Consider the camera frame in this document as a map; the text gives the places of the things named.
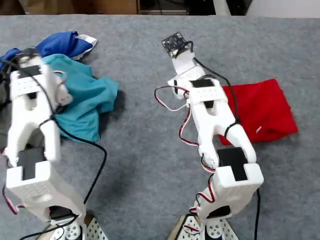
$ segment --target gray felt surface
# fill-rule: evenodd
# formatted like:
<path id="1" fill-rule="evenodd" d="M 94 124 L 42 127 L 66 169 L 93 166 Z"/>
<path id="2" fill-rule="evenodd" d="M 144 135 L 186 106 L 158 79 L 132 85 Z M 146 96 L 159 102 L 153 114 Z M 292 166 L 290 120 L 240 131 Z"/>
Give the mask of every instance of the gray felt surface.
<path id="1" fill-rule="evenodd" d="M 120 93 L 115 111 L 100 119 L 99 143 L 109 155 L 87 208 L 110 240 L 165 239 L 207 184 L 197 149 L 178 138 L 186 112 L 166 111 L 153 98 L 154 88 L 175 75 L 161 40 L 176 31 L 194 41 L 199 60 L 233 84 L 277 78 L 299 133 L 254 145 L 265 179 L 258 236 L 320 239 L 320 19 L 61 15 L 0 21 L 2 54 L 60 31 L 77 30 L 99 40 L 84 62 L 97 77 L 118 81 Z M 181 104 L 169 90 L 162 97 Z M 196 140 L 193 124 L 185 136 Z M 85 196 L 101 151 L 64 140 L 61 152 L 59 172 Z M 256 204 L 254 196 L 230 219 L 242 240 L 253 239 Z M 16 240 L 45 226 L 28 212 L 12 215 L 3 201 L 0 212 L 1 239 Z"/>

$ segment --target red cloth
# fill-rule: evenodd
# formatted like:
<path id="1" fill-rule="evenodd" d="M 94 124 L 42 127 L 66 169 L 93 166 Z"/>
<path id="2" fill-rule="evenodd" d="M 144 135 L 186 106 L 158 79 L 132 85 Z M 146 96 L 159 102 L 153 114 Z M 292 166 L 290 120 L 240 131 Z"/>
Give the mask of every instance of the red cloth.
<path id="1" fill-rule="evenodd" d="M 232 88 L 237 100 L 240 124 L 251 142 L 270 142 L 298 132 L 291 107 L 276 79 L 234 85 Z M 230 88 L 223 86 L 223 90 L 234 114 L 235 104 Z M 230 144 L 223 136 L 219 135 L 219 138 L 222 144 Z"/>

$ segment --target teal cloth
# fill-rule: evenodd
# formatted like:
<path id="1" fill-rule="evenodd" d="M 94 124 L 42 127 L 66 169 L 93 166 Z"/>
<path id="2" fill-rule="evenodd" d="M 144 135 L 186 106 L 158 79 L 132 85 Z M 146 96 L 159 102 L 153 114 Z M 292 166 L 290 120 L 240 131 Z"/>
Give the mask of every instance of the teal cloth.
<path id="1" fill-rule="evenodd" d="M 118 83 L 108 77 L 93 78 L 90 66 L 63 54 L 46 56 L 43 60 L 51 70 L 67 74 L 65 85 L 73 97 L 66 110 L 56 116 L 58 123 L 76 137 L 98 141 L 99 114 L 114 110 Z M 70 138 L 61 131 L 60 134 Z"/>

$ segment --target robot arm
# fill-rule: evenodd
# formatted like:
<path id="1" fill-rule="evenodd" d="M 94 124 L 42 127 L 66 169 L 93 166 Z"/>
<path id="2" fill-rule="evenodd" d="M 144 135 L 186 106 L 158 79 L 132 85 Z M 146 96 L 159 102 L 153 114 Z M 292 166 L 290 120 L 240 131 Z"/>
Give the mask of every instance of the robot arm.
<path id="1" fill-rule="evenodd" d="M 166 38 L 162 45 L 172 59 L 177 75 L 168 81 L 178 99 L 185 98 L 198 132 L 199 154 L 206 165 L 215 170 L 208 180 L 208 187 L 196 195 L 192 212 L 203 223 L 209 219 L 227 218 L 237 214 L 251 200 L 253 193 L 263 183 L 256 153 L 228 105 L 227 96 L 220 82 L 206 75 L 194 60 L 193 43 L 181 33 Z M 216 150 L 214 135 L 225 135 L 233 148 Z"/>
<path id="2" fill-rule="evenodd" d="M 21 53 L 18 66 L 20 70 L 10 75 L 12 120 L 4 154 L 12 167 L 7 170 L 6 187 L 21 199 L 28 211 L 44 222 L 61 225 L 77 216 L 72 223 L 77 229 L 75 235 L 67 237 L 67 232 L 65 235 L 67 239 L 75 240 L 82 233 L 84 240 L 87 234 L 83 199 L 60 177 L 53 165 L 61 158 L 60 134 L 55 121 L 50 119 L 56 107 L 70 103 L 72 96 L 60 77 L 33 49 Z M 44 147 L 25 149 L 31 133 L 37 128 L 44 135 Z"/>

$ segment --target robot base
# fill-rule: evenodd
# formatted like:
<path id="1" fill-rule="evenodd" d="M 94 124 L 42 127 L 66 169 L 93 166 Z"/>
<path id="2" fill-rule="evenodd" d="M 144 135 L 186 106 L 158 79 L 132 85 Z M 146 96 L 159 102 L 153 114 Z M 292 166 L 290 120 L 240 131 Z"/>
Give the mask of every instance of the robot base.
<path id="1" fill-rule="evenodd" d="M 104 231 L 101 229 L 98 221 L 93 217 L 88 226 L 82 226 L 81 229 L 75 228 L 72 224 L 64 227 L 64 231 L 58 228 L 54 231 L 50 240 L 73 240 L 74 233 L 81 231 L 82 237 L 78 237 L 76 240 L 108 240 Z"/>
<path id="2" fill-rule="evenodd" d="M 236 233 L 224 218 L 208 219 L 204 229 L 198 234 L 190 234 L 192 231 L 188 231 L 184 226 L 201 229 L 196 218 L 188 214 L 185 216 L 174 240 L 239 240 Z"/>

